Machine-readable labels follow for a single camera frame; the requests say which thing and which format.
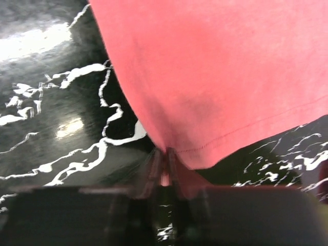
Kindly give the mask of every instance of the marble tabletop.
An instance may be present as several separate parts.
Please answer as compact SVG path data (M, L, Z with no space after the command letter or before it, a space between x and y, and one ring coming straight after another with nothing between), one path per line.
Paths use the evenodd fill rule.
M0 23L0 211L13 186L129 178L154 145L119 87L88 2L4 0ZM326 115L197 172L234 187L297 184L324 202L327 159ZM164 241L172 224L170 205L161 206Z

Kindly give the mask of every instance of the glossy black surface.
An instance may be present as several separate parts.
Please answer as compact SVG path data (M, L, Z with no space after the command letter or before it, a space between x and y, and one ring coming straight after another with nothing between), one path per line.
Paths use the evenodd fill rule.
M153 144L118 85L88 3L1 1L0 23L2 211L11 186L112 185L133 174ZM323 116L198 172L232 186L300 184L325 199L318 186L327 159ZM160 240L172 229L166 223Z

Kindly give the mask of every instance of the cloth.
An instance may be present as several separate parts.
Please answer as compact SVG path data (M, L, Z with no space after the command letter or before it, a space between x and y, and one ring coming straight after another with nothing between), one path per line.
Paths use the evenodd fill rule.
M191 169L328 112L326 0L90 0L153 142Z

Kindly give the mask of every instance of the red object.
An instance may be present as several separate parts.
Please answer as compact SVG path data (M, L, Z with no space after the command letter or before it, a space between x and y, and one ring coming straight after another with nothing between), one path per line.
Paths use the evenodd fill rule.
M90 0L132 109L191 169L328 112L326 0Z

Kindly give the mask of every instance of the red cloth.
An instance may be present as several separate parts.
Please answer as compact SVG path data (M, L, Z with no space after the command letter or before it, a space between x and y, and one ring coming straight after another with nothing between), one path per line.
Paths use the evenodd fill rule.
M209 168L328 112L326 0L90 0L154 143Z

